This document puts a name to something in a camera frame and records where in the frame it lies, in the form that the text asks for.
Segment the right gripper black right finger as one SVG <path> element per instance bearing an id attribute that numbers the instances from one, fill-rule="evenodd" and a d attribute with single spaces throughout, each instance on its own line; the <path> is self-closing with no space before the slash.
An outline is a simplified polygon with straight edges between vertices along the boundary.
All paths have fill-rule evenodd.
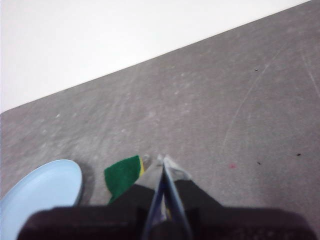
<path id="1" fill-rule="evenodd" d="M 188 239 L 199 240 L 205 227 L 205 214 L 220 211 L 223 206 L 201 189 L 169 155 L 163 159 L 163 176 L 172 219 L 182 227 Z"/>

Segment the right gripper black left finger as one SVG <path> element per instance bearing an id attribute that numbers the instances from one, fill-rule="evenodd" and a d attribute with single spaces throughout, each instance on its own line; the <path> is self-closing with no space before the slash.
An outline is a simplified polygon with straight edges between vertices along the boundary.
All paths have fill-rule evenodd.
<path id="1" fill-rule="evenodd" d="M 137 240 L 149 240 L 152 227 L 165 219 L 163 172 L 164 156 L 159 154 L 129 188 L 109 202 L 126 217 L 134 218 L 132 236 Z"/>

